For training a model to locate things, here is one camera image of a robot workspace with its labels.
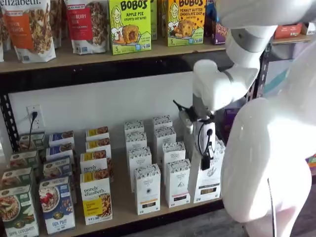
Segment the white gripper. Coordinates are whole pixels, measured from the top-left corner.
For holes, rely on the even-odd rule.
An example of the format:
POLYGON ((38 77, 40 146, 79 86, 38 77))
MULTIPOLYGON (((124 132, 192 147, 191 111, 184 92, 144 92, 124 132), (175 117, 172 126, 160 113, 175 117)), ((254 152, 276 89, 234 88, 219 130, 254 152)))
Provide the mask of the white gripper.
POLYGON ((210 168, 210 160, 215 151, 215 123, 196 123, 196 158, 201 158, 201 169, 210 168))

